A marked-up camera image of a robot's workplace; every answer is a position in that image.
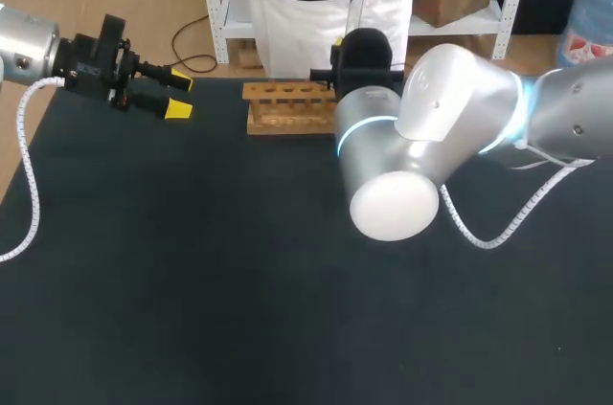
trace black table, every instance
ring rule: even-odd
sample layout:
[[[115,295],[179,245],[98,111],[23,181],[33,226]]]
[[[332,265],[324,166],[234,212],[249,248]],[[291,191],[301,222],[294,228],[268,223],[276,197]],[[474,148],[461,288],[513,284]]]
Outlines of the black table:
[[[505,246],[444,209],[380,243],[351,224],[329,137],[247,138],[241,83],[188,123],[59,93],[32,145],[42,222],[0,265],[0,403],[577,404],[613,399],[613,166],[581,169]],[[550,169],[466,164],[481,236]],[[30,222],[22,170],[0,251]]]

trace blue bottle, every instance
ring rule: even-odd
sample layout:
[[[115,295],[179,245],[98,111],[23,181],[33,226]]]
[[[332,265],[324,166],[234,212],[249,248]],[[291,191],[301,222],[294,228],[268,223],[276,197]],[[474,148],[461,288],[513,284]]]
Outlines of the blue bottle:
[[[613,0],[575,0],[557,45],[557,66],[613,54]]]

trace white end cap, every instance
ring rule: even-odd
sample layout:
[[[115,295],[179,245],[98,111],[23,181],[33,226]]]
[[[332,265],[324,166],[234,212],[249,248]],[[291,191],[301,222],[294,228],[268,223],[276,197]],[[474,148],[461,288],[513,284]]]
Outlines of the white end cap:
[[[376,240],[401,240],[428,227],[439,210],[439,192],[427,178],[395,171],[369,180],[354,195],[350,214],[356,228]]]

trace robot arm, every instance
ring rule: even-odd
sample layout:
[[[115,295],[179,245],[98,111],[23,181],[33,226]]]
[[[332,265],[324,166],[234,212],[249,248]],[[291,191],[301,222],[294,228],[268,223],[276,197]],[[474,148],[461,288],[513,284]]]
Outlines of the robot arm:
[[[84,34],[74,39],[59,36],[57,24],[0,4],[0,58],[4,79],[31,85],[39,79],[61,77],[66,89],[107,101],[120,110],[130,105],[160,118],[189,118],[192,106],[170,95],[151,96],[129,87],[138,73],[163,86],[190,90],[192,80],[169,66],[141,62],[123,39],[125,21],[107,15],[98,38]]]
[[[434,219],[439,188],[469,158],[510,168],[613,153],[613,57],[520,77],[453,45],[432,49],[402,99],[381,86],[337,105],[336,140],[356,227],[379,240]]]

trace test tube rack hole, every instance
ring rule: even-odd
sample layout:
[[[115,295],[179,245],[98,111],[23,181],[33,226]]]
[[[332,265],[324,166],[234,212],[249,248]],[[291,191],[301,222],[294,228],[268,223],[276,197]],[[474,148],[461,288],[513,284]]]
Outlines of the test tube rack hole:
[[[336,98],[322,83],[246,82],[242,98],[249,101],[249,135],[334,132]]]

